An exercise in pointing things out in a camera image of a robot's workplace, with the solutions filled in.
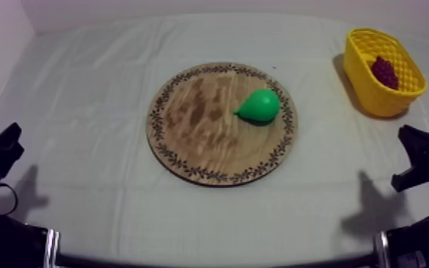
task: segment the green pear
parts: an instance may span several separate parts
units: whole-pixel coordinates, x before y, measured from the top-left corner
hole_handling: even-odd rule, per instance
[[[278,112],[278,96],[272,90],[263,88],[251,93],[234,114],[241,118],[256,121],[271,121]]]

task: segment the red grapes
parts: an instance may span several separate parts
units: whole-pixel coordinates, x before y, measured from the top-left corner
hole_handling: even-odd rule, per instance
[[[383,85],[392,89],[399,89],[398,77],[394,73],[394,68],[389,61],[378,56],[374,64],[371,66],[371,71],[373,72],[374,77],[376,77]]]

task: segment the white sheet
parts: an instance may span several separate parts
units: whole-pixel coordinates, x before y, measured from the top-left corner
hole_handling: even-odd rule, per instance
[[[375,232],[429,215],[429,185],[402,195],[390,186],[409,166],[399,127],[429,131],[429,89],[402,118],[359,113],[336,70],[347,31],[359,26],[199,14],[38,36],[0,100],[0,131],[12,121],[24,130],[26,152],[6,179],[21,198],[14,217],[61,231],[62,252],[119,262],[288,264],[367,252]],[[389,32],[429,83],[429,40]],[[242,187],[182,181],[146,142],[163,83],[213,61],[266,71],[299,114],[288,159]],[[8,196],[0,190],[0,207]]]

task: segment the plastic basket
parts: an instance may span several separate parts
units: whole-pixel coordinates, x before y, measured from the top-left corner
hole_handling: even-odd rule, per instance
[[[399,79],[398,90],[383,85],[371,73],[377,56],[392,63]],[[423,74],[400,42],[373,29],[349,31],[343,65],[361,105],[377,116],[402,113],[427,88]]]

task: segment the wood grain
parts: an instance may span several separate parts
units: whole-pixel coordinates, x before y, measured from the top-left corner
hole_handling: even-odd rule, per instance
[[[233,112],[259,88],[279,97],[273,122],[256,126]],[[257,180],[289,154],[297,113],[273,78],[238,63],[208,63],[170,79],[148,111],[146,133],[157,159],[181,178],[201,185],[235,186]]]

